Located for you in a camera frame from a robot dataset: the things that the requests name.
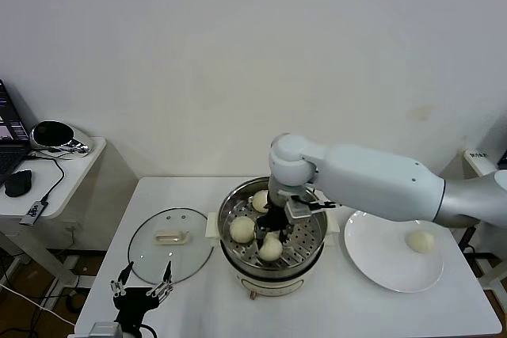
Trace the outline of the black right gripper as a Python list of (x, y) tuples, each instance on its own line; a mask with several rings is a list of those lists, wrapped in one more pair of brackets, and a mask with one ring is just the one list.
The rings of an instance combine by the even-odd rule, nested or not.
[(265, 232), (280, 231), (279, 240), (285, 245), (290, 241), (290, 236), (294, 230), (294, 226), (289, 222), (285, 211), (288, 200), (285, 197), (272, 200), (268, 194), (265, 209), (267, 212), (256, 219), (255, 239), (257, 242), (257, 250), (260, 251), (264, 241)]

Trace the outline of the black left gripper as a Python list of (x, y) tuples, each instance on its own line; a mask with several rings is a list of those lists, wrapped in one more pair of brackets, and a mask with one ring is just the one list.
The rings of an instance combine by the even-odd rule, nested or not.
[(122, 329), (138, 329), (143, 323), (145, 314), (157, 309), (159, 302), (163, 302), (173, 290), (171, 260), (166, 266), (162, 281), (150, 290), (124, 287), (133, 265), (134, 262), (130, 261), (117, 278), (110, 281), (112, 301), (118, 310), (115, 322), (118, 322)]

